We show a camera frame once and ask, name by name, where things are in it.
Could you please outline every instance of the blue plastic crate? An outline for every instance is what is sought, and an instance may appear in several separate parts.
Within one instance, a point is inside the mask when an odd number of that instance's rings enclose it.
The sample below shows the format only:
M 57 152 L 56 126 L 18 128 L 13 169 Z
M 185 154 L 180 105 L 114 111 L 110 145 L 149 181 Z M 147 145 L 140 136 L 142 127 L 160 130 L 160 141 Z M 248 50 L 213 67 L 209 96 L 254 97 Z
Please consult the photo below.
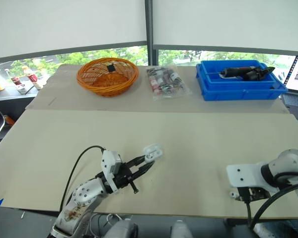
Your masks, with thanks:
M 197 79 L 205 101 L 273 100 L 288 91 L 278 80 L 271 89 L 210 90 L 205 84 L 205 79 L 201 77 L 199 67 L 201 67 L 200 64 L 197 65 Z
M 241 78 L 221 78 L 218 74 L 209 74 L 224 71 L 231 67 L 261 67 L 267 66 L 257 60 L 204 60 L 201 61 L 201 76 L 210 90 L 235 90 L 235 89 L 270 89 L 278 81 L 270 73 L 262 81 L 243 81 Z

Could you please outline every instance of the black drill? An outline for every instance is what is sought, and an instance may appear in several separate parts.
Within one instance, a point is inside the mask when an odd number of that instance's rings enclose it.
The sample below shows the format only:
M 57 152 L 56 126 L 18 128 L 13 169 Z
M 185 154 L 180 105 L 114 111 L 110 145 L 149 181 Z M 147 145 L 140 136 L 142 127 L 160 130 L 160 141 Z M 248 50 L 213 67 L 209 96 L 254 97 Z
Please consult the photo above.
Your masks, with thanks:
M 242 77 L 244 81 L 261 81 L 265 76 L 273 72 L 274 67 L 267 67 L 261 69 L 260 67 L 239 67 L 239 68 L 225 68 L 219 74 L 224 78 L 228 77 Z

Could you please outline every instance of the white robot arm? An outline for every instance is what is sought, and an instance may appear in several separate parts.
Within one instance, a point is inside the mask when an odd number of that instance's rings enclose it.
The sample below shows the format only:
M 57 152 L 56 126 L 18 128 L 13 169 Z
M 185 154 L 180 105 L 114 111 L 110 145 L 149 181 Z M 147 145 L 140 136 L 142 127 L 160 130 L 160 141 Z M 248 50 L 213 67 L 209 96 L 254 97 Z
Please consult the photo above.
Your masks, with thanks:
M 134 180 L 146 173 L 155 159 L 162 156 L 162 150 L 155 144 L 146 148 L 146 155 L 123 163 L 115 151 L 103 151 L 102 172 L 95 178 L 81 183 L 73 192 L 66 207 L 56 219 L 48 238 L 81 238 L 95 208 L 110 193 L 131 185 L 134 193 L 138 192 Z M 138 167 L 134 173 L 130 168 Z
M 276 193 L 289 183 L 298 183 L 298 150 L 286 150 L 269 163 L 229 165 L 226 171 L 233 187 L 248 187 L 254 191 L 250 201 L 267 198 L 268 192 Z

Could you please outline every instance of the woven basket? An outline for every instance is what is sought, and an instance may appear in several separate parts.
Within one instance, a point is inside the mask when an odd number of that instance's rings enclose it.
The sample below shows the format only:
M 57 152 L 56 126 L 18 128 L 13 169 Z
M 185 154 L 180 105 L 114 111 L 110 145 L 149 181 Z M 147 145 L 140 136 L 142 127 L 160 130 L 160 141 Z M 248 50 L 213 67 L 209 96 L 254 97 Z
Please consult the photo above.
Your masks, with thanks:
M 128 60 L 101 58 L 80 68 L 77 82 L 98 95 L 114 97 L 127 91 L 138 75 L 138 68 Z

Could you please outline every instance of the table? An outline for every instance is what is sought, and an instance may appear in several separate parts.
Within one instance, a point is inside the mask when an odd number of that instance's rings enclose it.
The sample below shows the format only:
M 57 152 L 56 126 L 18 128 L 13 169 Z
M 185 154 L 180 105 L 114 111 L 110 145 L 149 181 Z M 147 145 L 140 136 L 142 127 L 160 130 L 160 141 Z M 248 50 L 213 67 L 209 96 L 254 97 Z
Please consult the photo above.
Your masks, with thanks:
M 97 96 L 76 81 L 81 65 L 63 64 L 27 109 L 103 110 L 121 112 L 184 113 L 289 113 L 281 100 L 205 102 L 193 66 L 179 66 L 179 75 L 192 91 L 188 97 L 154 101 L 145 77 L 146 67 L 138 66 L 139 77 L 124 94 L 114 98 Z
M 86 147 L 105 146 L 128 161 L 155 142 L 164 157 L 135 181 L 140 192 L 126 187 L 96 211 L 244 218 L 244 203 L 229 197 L 226 166 L 268 162 L 298 149 L 298 123 L 277 113 L 26 110 L 0 144 L 2 206 L 56 211 Z M 84 155 L 70 191 L 101 171 L 100 159 L 97 149 Z M 253 212 L 262 203 L 251 203 Z M 298 197 L 282 197 L 263 217 L 298 218 Z

